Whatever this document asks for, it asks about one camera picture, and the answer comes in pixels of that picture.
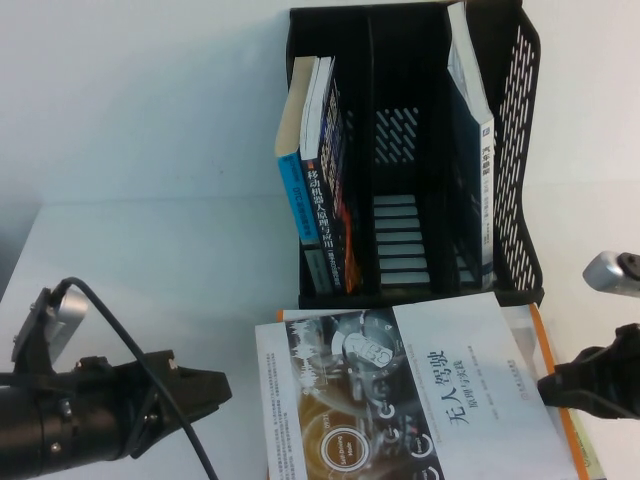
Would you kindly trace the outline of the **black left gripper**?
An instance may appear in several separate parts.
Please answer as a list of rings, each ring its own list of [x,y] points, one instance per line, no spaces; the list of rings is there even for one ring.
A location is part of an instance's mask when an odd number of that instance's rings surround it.
[[[168,410],[166,400],[138,361],[115,367],[117,399],[124,427],[118,458],[139,458],[179,426]],[[223,372],[178,369],[174,389],[175,406],[189,422],[199,421],[219,410],[220,403],[232,398]]]

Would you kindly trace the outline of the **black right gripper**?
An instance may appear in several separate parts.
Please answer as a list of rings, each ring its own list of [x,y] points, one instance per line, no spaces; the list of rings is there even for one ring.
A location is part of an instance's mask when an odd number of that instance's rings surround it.
[[[575,390],[570,386],[576,376]],[[557,364],[537,381],[543,403],[594,417],[639,419],[639,324],[617,327],[607,346],[582,350],[571,362]]]

